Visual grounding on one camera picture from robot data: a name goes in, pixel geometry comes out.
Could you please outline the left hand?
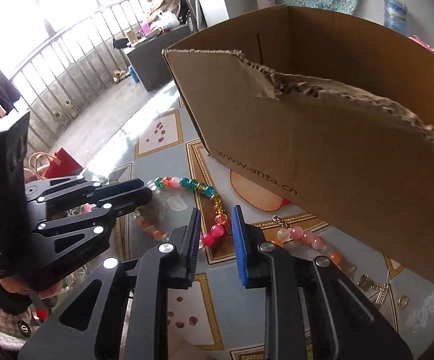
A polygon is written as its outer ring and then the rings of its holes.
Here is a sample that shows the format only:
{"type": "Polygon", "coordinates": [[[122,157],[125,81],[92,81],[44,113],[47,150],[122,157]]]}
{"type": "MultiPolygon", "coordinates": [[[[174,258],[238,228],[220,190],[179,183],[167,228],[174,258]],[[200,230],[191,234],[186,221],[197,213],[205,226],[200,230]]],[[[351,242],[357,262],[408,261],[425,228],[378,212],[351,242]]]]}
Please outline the left hand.
{"type": "MultiPolygon", "coordinates": [[[[18,293],[21,295],[27,295],[29,291],[31,291],[31,288],[21,278],[17,276],[10,276],[10,277],[5,277],[3,279],[0,279],[0,285],[8,293],[18,293]]],[[[43,291],[39,291],[38,295],[40,299],[47,299],[47,298],[57,296],[57,294],[59,294],[61,290],[62,290],[62,282],[59,281],[54,285],[52,285],[51,287],[43,291]]]]}

